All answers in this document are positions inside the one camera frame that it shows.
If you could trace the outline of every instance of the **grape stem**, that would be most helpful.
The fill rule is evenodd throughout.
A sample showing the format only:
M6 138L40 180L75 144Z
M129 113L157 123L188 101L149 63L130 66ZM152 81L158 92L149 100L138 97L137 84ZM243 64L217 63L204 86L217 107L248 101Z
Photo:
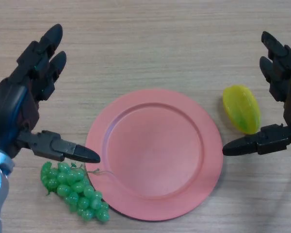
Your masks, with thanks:
M105 172L109 172L109 173L111 173L111 174L114 175L114 173L111 172L111 171L100 171L99 168L97 168L95 171L87 171L87 173L93 173L93 174L95 174L95 175L99 175L99 174L101 174L101 173L105 173Z

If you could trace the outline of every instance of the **table surface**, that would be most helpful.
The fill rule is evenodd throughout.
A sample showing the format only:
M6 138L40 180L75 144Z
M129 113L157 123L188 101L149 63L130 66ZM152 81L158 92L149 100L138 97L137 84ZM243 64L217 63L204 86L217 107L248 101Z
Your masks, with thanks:
M89 128L115 98L138 89L182 92L206 109L223 143L241 136L221 104L222 91L245 84L261 108L261 125L282 123L283 104L259 69L271 32L291 46L291 0L0 0L0 80L16 58L61 23L67 65L35 132L48 129L84 145ZM291 146L264 156L225 158L215 191L174 220L141 222L111 211L106 225L84 224L46 191L46 161L22 150L2 209L7 233L291 233Z

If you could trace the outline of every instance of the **grape bunch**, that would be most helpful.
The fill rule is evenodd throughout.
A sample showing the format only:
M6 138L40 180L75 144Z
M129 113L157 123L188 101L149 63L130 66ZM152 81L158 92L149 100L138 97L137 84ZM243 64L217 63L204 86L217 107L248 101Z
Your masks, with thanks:
M109 205L101 201L102 193L91 186L87 173L82 167L58 163L58 168L46 162L41 168L41 182L48 190L61 197L71 212L77 212L84 221L96 217L101 222L110 219Z

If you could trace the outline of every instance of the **grape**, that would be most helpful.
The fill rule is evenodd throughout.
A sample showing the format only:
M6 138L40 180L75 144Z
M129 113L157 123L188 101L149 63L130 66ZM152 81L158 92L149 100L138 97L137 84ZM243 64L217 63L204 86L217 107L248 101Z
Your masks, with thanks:
M49 171L50 171L50 169L49 170L47 170L47 169L41 170L40 176L41 177L42 176L47 176L49 174Z
M65 197L64 201L67 205L70 205L70 198L69 197Z
M83 182L84 186L91 185L91 183L90 183L90 181L89 181L89 179L87 177L84 177L82 182Z
M79 216L82 216L82 213L83 213L83 211L84 211L83 209L81 209L81 208L78 208L78 210L77 210L77 212L78 212L78 215L79 215Z
M76 180L81 181L84 178L84 170L82 168L73 169L76 172Z
M52 178L48 181L48 189L49 190L55 190L58 187L58 185L59 185L59 182L54 178Z
M104 202L101 204L101 209L103 209L103 210L109 210L109 205L104 201Z
M102 199L102 193L99 191L95 191L93 198L97 198L99 200Z
M84 188L84 196L87 197L88 199L91 199L92 196L94 196L94 188L91 185L88 185Z
M48 183L49 183L49 179L46 175L44 175L43 177L41 177L41 181L42 181L42 184L45 188L48 188Z
M79 195L76 192L72 192L69 195L69 203L70 204L77 204L79 200Z
M109 213L106 210L100 209L96 213L96 217L99 221L107 222L110 219Z
M67 182L69 185L73 185L77 181L77 173L74 170L70 170L67 175Z
M46 162L43 164L41 170L50 170L50 168L52 167L52 163L51 162Z
M70 205L70 212L76 212L78 210L78 206L76 204Z
M90 212L92 212L93 217L96 216L96 210L93 210L92 208L87 208Z
M46 162L45 164L43 164L41 168L41 174L40 174L41 177L49 174L51 166L52 166L51 162Z
M98 209L100 209L100 208L102 207L102 202L101 202L101 200L100 200L100 199L97 199L97 198L93 199L93 200L91 201L91 207L92 207L94 210L98 210Z
M58 169L53 167L53 168L50 169L50 171L48 173L48 178L49 179L56 178L57 174L58 174Z
M73 184L71 186L71 188L73 189L73 191L75 191L77 193L81 193L84 190L84 184L82 182L77 182L77 183Z
M90 210L84 210L82 213L82 218L84 221L90 221L94 217L94 214Z
M58 187L57 187L57 194L60 196L60 197L67 197L69 194L71 193L71 188L68 186L68 185L65 185L65 184L60 184Z
M79 198L78 206L85 210L89 206L89 199L83 197Z
M65 162L60 162L58 163L58 169L60 172L68 174L68 172L70 171L70 166Z
M57 175L57 180L59 183L68 184L67 182L67 174L63 172L59 172Z

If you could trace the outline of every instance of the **wooden table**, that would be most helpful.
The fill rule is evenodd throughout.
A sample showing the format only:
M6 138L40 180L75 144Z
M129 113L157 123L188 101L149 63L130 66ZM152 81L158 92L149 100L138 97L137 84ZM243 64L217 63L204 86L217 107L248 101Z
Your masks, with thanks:
M261 124L282 123L283 104L259 69L269 31L291 46L291 0L0 0L0 80L32 40L61 23L67 65L35 131L85 143L95 117L115 98L166 88L196 100L216 122L223 143L241 134L222 108L222 91L242 83L261 107ZM2 210L6 233L291 233L291 146L264 156L225 158L221 179L198 208L149 223L111 211L111 221L85 224L54 196L39 174L45 159L15 158Z

